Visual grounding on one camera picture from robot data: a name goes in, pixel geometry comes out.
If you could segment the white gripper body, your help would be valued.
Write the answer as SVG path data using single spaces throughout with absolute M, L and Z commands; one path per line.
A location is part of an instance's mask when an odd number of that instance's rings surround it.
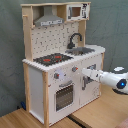
M 83 68 L 82 69 L 82 73 L 85 76 L 90 77 L 94 81 L 97 81 L 99 83 L 102 82 L 103 72 L 101 70 L 94 70 L 94 69 L 86 69 L 86 68 Z

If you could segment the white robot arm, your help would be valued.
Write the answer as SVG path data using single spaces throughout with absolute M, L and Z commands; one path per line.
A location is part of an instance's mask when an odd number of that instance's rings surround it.
M 115 74 L 102 70 L 83 68 L 82 73 L 94 81 L 108 85 L 117 92 L 128 94 L 128 73 Z

